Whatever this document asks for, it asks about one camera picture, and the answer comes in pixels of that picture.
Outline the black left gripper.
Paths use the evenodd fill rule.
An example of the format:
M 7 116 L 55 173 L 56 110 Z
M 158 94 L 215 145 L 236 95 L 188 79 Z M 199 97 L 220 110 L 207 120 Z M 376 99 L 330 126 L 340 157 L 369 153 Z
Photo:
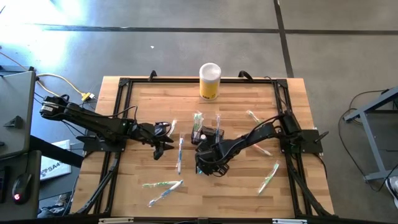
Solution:
M 169 132 L 167 131 L 167 127 L 169 126 L 170 123 L 168 122 L 158 122 L 155 124 L 135 122 L 133 124 L 133 140 L 154 147 L 153 158 L 158 160 L 164 151 L 174 148 L 167 144 L 168 142 L 174 142 L 173 139 L 168 137 Z

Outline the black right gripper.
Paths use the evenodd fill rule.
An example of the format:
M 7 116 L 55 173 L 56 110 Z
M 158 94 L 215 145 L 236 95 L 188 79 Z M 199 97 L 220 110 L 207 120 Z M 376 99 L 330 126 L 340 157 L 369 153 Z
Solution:
M 220 154 L 211 148 L 207 142 L 201 142 L 196 148 L 196 173 L 197 167 L 202 173 L 214 173 L 216 177 L 224 176 L 229 170 L 227 163 L 217 162 Z

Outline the black diagonal bar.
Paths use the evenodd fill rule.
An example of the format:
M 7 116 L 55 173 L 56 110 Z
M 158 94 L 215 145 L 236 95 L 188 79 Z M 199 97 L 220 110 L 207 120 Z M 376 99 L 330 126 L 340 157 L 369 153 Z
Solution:
M 30 136 L 29 150 L 40 151 L 45 157 L 55 159 L 56 161 L 60 161 L 77 168 L 80 168 L 83 162 L 83 156 L 50 144 L 49 142 L 35 136 Z

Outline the white printed box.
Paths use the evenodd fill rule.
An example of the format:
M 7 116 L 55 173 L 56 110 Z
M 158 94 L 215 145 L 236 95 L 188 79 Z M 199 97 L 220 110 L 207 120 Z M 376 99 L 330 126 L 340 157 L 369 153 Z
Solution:
M 71 165 L 64 164 L 46 156 L 41 156 L 40 181 L 67 175 L 71 172 Z

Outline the person's shoe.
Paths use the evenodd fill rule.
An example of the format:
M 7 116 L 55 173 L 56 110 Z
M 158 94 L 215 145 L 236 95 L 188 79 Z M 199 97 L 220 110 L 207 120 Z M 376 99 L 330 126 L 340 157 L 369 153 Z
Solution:
M 385 185 L 394 199 L 394 205 L 398 209 L 398 176 L 389 177 L 385 180 Z
M 71 193 L 62 194 L 58 197 L 55 205 L 59 207 L 67 207 L 70 201 Z

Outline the dark desk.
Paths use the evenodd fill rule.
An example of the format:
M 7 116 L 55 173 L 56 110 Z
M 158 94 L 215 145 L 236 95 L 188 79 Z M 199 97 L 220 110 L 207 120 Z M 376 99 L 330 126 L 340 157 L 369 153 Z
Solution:
M 0 160 L 0 222 L 30 220 L 37 217 L 39 208 L 41 152 L 31 151 Z M 17 205 L 12 199 L 12 186 L 23 173 L 32 175 L 30 198 Z

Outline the black computer mouse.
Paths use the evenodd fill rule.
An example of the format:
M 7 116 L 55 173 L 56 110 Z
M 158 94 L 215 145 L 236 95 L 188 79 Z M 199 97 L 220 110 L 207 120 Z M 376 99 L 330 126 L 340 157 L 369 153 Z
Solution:
M 12 186 L 12 199 L 15 204 L 22 205 L 30 198 L 32 175 L 23 173 L 17 177 Z

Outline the black wedge stand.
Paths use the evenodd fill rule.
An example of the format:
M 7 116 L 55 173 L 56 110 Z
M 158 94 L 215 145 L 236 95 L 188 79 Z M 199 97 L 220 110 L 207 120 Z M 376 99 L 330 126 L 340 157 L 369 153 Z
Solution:
M 3 126 L 5 128 L 22 129 L 23 126 L 24 126 L 24 120 L 20 116 L 16 116 L 15 118 L 13 118 L 10 121 L 6 122 Z

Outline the grey desk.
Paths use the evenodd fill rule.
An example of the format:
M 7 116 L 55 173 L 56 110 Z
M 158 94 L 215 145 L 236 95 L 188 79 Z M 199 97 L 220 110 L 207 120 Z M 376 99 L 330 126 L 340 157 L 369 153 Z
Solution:
M 23 154 L 29 150 L 35 73 L 22 72 L 0 77 L 0 158 Z M 20 116 L 22 129 L 3 125 Z

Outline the grey metal stand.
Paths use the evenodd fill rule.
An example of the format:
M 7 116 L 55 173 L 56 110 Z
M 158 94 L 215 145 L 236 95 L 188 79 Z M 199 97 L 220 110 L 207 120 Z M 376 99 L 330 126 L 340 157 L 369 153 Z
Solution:
M 398 176 L 398 165 L 386 169 L 381 151 L 398 152 L 398 109 L 385 110 L 385 105 L 398 101 L 398 86 L 382 91 L 381 95 L 370 103 L 358 108 L 350 108 L 343 121 L 350 123 L 360 119 L 369 141 L 377 172 L 366 174 L 365 181 Z

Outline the black aluminium table frame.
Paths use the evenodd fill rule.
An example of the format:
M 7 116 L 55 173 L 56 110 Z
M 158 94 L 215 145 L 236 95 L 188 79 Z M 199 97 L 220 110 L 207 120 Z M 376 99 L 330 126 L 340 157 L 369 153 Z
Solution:
M 250 132 L 255 121 L 246 113 L 251 110 L 265 120 L 277 114 L 274 88 L 268 79 L 248 82 L 242 78 L 225 78 L 217 99 L 206 101 L 199 96 L 199 82 L 194 77 L 126 77 L 120 86 L 119 77 L 105 77 L 96 111 L 111 114 L 119 103 L 121 108 L 137 106 L 130 118 L 139 122 L 177 120 L 172 133 L 174 148 L 154 160 L 153 150 L 139 142 L 128 141 L 121 154 L 111 215 L 114 217 L 185 217 L 185 218 L 292 218 L 294 207 L 285 157 L 277 139 L 261 142 L 272 153 L 264 156 L 253 148 L 242 150 L 229 162 L 229 171 L 222 177 L 197 174 L 195 147 L 190 142 L 193 115 L 203 113 L 205 126 L 220 126 L 227 139 Z M 178 144 L 184 134 L 182 171 L 177 173 Z M 279 168 L 262 194 L 257 191 L 276 161 Z M 152 207 L 149 202 L 168 187 L 142 187 L 142 184 L 183 180 L 183 184 Z

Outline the silver bracket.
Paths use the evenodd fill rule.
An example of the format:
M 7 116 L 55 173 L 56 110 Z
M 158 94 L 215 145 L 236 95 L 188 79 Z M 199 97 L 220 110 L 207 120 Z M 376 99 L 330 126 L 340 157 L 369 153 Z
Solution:
M 272 224 L 308 224 L 307 220 L 273 218 Z
M 130 224 L 134 223 L 133 217 L 100 218 L 98 224 Z

